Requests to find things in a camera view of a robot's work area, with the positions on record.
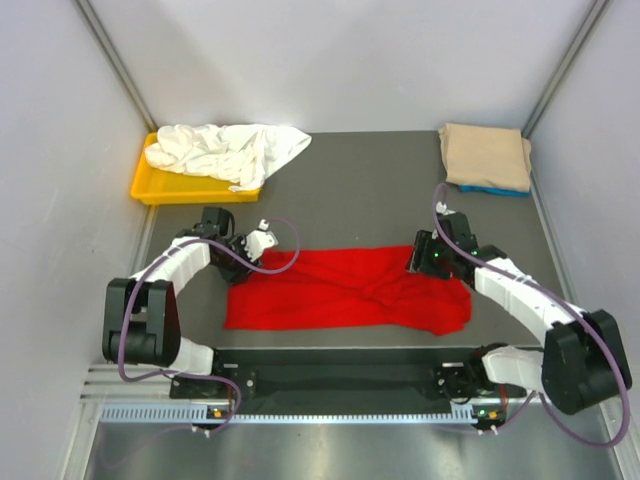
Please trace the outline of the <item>red t-shirt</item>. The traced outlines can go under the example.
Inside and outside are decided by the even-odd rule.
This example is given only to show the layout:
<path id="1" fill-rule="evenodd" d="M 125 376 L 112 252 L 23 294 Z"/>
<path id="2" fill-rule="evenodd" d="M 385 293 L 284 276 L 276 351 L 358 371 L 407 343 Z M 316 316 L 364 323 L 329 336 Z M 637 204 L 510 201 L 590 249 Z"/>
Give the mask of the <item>red t-shirt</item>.
<path id="1" fill-rule="evenodd" d="M 406 270 L 409 245 L 267 251 L 268 274 L 228 291 L 224 326 L 310 330 L 398 325 L 443 336 L 462 330 L 472 299 L 458 280 Z"/>

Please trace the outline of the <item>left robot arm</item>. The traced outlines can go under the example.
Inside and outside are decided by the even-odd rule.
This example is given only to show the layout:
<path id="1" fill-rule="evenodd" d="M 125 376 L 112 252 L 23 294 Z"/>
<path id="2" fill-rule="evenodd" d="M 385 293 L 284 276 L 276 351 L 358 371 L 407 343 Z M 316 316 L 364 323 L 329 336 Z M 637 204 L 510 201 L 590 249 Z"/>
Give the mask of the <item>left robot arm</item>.
<path id="1" fill-rule="evenodd" d="M 177 233 L 149 266 L 128 278 L 116 278 L 106 290 L 102 351 L 114 363 L 158 367 L 192 374 L 205 396 L 226 387 L 225 370 L 214 364 L 210 347 L 181 333 L 177 296 L 201 270 L 213 266 L 230 286 L 245 282 L 261 266 L 264 252 L 277 245 L 269 222 L 248 234 L 235 231 L 233 214 L 220 207 L 203 209 L 201 220 Z"/>

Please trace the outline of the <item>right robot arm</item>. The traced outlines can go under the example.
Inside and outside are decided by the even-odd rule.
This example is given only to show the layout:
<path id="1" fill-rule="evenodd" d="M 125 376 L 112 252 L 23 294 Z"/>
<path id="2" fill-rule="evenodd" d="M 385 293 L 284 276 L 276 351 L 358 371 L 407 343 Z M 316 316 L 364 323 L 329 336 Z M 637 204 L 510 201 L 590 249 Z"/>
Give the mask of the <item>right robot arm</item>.
<path id="1" fill-rule="evenodd" d="M 502 344 L 481 348 L 466 372 L 474 393 L 487 396 L 511 384 L 541 393 L 560 412 L 573 415 L 632 387 L 615 318 L 554 296 L 502 250 L 479 245 L 465 214 L 437 205 L 434 228 L 417 232 L 407 269 L 466 284 L 538 341 L 537 351 Z"/>

